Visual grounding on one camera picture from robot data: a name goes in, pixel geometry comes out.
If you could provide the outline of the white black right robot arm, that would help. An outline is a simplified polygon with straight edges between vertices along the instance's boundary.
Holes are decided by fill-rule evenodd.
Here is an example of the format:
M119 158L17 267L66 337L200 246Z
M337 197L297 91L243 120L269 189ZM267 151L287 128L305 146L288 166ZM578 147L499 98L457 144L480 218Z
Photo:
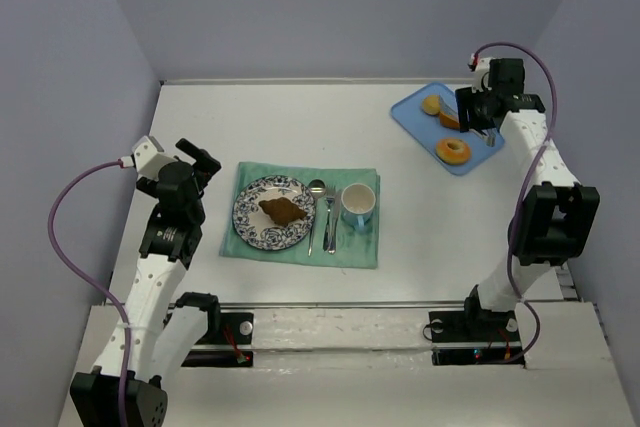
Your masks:
M472 85L455 92L462 131L499 133L523 172L505 259L465 300L463 331L484 341L541 276L582 254L600 195L566 166L540 97L524 91L522 60L473 56L470 69Z

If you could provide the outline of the orange bread wedge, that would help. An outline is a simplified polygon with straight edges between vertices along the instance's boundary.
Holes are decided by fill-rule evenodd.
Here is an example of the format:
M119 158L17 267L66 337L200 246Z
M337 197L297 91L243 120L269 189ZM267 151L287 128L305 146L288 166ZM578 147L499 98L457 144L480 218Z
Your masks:
M438 115L438 119L441 126L451 130L460 130L460 123L455 115L440 112Z

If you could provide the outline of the silver metal tongs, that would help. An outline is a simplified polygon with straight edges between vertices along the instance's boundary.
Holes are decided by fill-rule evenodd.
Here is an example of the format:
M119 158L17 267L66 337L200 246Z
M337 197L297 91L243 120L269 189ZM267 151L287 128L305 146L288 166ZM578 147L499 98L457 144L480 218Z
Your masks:
M444 101L442 97L441 97L440 112L445 112L451 115L455 115L458 118L457 113ZM489 132L489 131L484 132L484 131L478 131L474 129L470 129L469 132L479 137L489 147L494 147L496 144L495 134L493 132Z

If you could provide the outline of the dark brown croissant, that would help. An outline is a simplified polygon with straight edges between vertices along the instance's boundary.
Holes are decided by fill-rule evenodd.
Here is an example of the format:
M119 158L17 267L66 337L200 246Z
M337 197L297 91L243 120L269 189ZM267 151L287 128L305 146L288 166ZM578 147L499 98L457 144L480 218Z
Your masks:
M262 211L278 226L286 227L290 223L303 220L307 213L286 197L262 200L258 202Z

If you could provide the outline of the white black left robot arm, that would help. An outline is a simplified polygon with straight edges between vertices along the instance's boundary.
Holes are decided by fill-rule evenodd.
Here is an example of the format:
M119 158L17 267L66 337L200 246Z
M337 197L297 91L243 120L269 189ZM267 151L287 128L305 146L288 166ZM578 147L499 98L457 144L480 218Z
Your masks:
M138 174L137 189L155 199L139 247L131 289L90 372L75 374L70 396L85 426L160 426L168 409L166 383L207 333L217 333L216 296L174 295L202 238L202 197L220 163L186 139L170 156L143 137L123 167Z

